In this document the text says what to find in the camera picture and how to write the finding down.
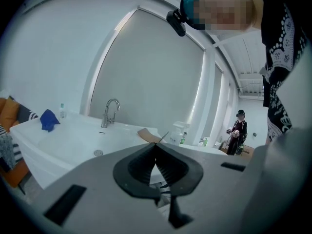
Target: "bathtub drain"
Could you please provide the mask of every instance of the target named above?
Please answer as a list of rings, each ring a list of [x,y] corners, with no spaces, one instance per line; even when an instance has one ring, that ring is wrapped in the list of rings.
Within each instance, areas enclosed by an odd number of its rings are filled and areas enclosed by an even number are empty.
[[[101,150],[95,150],[93,153],[96,157],[102,156],[103,155],[103,151]]]

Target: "black and white patterned dress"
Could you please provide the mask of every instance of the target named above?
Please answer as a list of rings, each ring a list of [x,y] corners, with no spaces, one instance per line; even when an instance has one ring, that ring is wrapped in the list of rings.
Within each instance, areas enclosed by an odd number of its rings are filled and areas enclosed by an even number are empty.
[[[292,127],[276,91],[300,59],[310,30],[303,18],[302,5],[296,0],[263,1],[261,34],[267,55],[263,106],[268,107],[268,136],[272,141]]]

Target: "faucet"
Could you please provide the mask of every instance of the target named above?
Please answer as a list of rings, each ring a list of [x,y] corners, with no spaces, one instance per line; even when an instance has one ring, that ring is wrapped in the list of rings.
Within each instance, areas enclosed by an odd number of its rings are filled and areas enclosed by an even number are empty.
[[[106,108],[105,108],[105,113],[103,114],[103,118],[102,118],[102,128],[107,128],[107,123],[110,122],[111,124],[113,124],[115,122],[115,116],[116,116],[116,111],[114,113],[114,118],[109,119],[108,118],[108,109],[109,109],[109,105],[111,104],[111,102],[114,101],[116,102],[117,105],[117,111],[120,110],[120,105],[119,105],[119,101],[117,99],[110,99],[107,104],[106,104]]]

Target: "blue towel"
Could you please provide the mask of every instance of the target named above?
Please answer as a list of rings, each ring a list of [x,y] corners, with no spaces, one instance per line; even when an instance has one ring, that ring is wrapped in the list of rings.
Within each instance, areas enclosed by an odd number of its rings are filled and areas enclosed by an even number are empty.
[[[48,132],[53,130],[55,124],[59,124],[55,114],[49,109],[44,111],[40,117],[40,121],[42,124],[42,130],[47,130]]]

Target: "ceiling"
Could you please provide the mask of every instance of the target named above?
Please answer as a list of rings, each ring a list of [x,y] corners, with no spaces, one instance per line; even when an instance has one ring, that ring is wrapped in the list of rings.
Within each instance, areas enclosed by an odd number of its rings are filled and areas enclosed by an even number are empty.
[[[26,0],[26,7],[36,1],[38,0]],[[265,65],[266,53],[261,40],[261,31],[251,29],[245,33],[226,32],[219,35],[208,31],[206,33],[215,42],[214,46],[228,60],[240,88],[240,95],[244,98],[262,100],[263,81],[259,71]]]

